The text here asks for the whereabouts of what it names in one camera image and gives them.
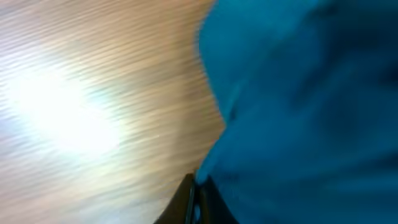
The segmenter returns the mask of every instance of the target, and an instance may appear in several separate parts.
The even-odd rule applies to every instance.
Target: teal cloth
[[[226,129],[197,172],[240,223],[398,223],[398,1],[219,0]]]

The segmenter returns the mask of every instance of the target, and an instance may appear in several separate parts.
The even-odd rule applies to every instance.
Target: wooden surface
[[[223,124],[210,0],[0,0],[0,223],[152,223]]]

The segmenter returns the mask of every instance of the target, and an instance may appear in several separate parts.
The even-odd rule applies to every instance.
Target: wood grain
[[[0,0],[0,223],[158,217],[223,129],[193,45],[210,4]],[[99,151],[101,120],[72,111],[69,85],[76,110],[106,114],[116,145]]]

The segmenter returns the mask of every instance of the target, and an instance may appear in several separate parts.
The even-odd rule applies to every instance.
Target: blue cloth
[[[238,222],[398,223],[398,1],[219,0],[198,48],[226,129],[197,172]]]

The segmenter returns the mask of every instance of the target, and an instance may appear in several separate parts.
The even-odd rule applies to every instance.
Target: blue fabric
[[[219,0],[226,129],[197,172],[240,223],[398,223],[398,1]]]

